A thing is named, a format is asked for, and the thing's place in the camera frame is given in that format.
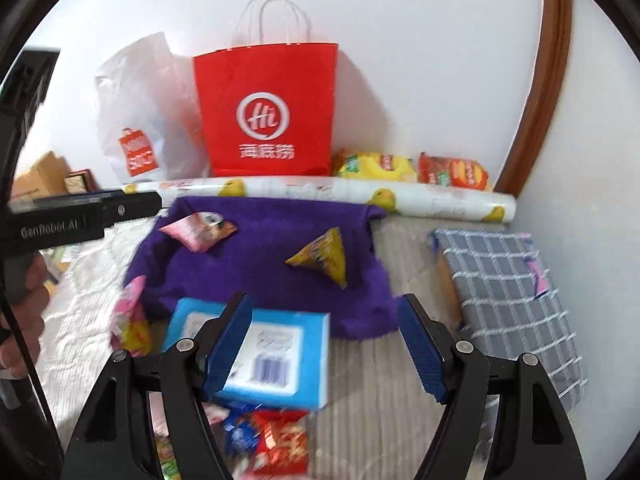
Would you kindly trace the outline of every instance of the snack bag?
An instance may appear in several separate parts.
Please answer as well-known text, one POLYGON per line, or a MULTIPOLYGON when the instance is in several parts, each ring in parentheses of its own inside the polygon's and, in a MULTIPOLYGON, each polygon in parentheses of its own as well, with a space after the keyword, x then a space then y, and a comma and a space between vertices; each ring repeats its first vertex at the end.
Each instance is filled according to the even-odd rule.
POLYGON ((420 182, 436 186, 464 187, 491 191, 489 174, 474 160, 429 156, 422 152, 418 160, 420 182))
POLYGON ((206 253, 220 240, 238 230, 231 222, 218 213, 193 213, 160 231, 182 243, 192 253, 206 253))
POLYGON ((347 262, 340 228, 333 227, 285 261, 293 267, 307 267, 326 274, 340 288, 347 287, 347 262))
POLYGON ((303 475, 309 465, 308 437, 299 410, 256 410, 252 416, 260 429, 254 473, 303 475))
POLYGON ((164 480, 181 480, 178 465, 175 461, 174 448, 171 446, 169 437, 156 435, 156 449, 158 450, 158 459, 164 480))
POLYGON ((133 357, 151 352, 149 325, 140 303, 145 283, 146 276, 138 276, 125 286, 111 318, 111 346, 128 350, 133 357))
MULTIPOLYGON (((154 427, 155 436, 169 436, 164 404, 162 403, 162 393, 149 392, 149 405, 151 407, 151 423, 154 427)), ((210 426, 220 424, 230 414, 228 409, 222 408, 213 402, 203 402, 202 409, 210 426)))
POLYGON ((259 432, 252 423, 251 413, 256 406, 234 400, 226 406, 230 415, 222 423, 226 432, 225 452, 231 455, 255 453, 259 432))
POLYGON ((335 157, 335 176, 360 180, 395 180, 418 182, 408 158, 397 155, 363 152, 347 156, 342 150, 335 157))

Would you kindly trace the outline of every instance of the orange logo on plastic bag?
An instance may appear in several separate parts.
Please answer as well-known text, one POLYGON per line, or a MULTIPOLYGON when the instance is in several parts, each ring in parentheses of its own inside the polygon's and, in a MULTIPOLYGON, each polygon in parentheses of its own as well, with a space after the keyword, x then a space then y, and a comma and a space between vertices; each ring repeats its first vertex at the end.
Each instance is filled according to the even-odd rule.
POLYGON ((137 176, 147 171, 156 170, 158 163, 146 134, 142 130, 134 131, 131 128, 123 128, 122 133, 120 145, 127 157, 129 176, 137 176))

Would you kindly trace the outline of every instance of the candy wrapper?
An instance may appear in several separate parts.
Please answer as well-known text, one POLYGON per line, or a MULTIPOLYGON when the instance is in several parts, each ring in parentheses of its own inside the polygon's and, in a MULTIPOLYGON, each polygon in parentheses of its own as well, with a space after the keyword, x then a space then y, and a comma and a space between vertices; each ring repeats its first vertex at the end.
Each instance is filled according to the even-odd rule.
POLYGON ((252 423, 251 412, 256 406, 235 400, 225 406, 230 411, 222 423, 226 431, 225 452, 233 455, 255 453, 259 431, 252 423))
POLYGON ((308 437, 300 423, 307 412, 257 410, 252 415, 260 428, 255 455, 257 475, 304 475, 309 465, 308 437))
POLYGON ((158 458, 164 480, 182 480, 178 465, 175 462, 174 448, 171 446, 169 438, 156 436, 156 449, 158 450, 158 458))
POLYGON ((340 285, 340 288, 347 287, 347 262, 340 229, 337 227, 329 229, 285 263, 293 267, 319 270, 340 285))
MULTIPOLYGON (((157 436, 169 436, 169 428, 164 416, 162 393, 149 392, 149 404, 151 406, 151 422, 154 427, 154 433, 157 436)), ((222 408, 213 402, 203 402, 202 409, 210 426, 220 424, 230 415, 230 410, 222 408)))
POLYGON ((151 334, 140 295, 145 290, 146 276, 138 276, 123 289, 111 317, 111 346, 123 348, 134 357, 151 352, 151 334))
POLYGON ((161 232, 178 240, 192 253, 206 253, 237 230, 235 225, 218 213, 207 212, 191 214, 160 228, 161 232))

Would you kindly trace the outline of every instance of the red candy packet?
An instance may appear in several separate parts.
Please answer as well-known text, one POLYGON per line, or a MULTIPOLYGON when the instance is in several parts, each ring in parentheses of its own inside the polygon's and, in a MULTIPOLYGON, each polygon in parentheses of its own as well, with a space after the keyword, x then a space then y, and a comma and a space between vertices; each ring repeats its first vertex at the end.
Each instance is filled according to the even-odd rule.
POLYGON ((223 220, 219 214, 207 212, 193 213, 160 228, 161 232, 178 240, 192 253, 206 253, 237 230, 235 225, 223 220))
POLYGON ((254 425, 260 429, 255 455, 256 475, 303 475, 308 469, 308 437, 300 410, 256 410, 254 425))

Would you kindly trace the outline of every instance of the human hand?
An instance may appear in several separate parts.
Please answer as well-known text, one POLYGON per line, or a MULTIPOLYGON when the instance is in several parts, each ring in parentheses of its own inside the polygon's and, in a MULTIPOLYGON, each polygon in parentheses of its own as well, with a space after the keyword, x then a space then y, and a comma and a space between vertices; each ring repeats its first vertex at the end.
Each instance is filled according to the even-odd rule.
MULTIPOLYGON (((12 305, 15 319, 34 363, 40 355, 39 338, 44 332, 42 313, 49 303, 49 292, 44 286, 47 276, 47 265, 42 255, 38 253, 27 271, 24 285, 28 293, 20 304, 12 305)), ((0 325, 5 330, 9 329, 4 315, 0 316, 0 325)), ((0 365, 9 370, 16 379, 27 376, 27 367, 14 337, 0 345, 0 365)))

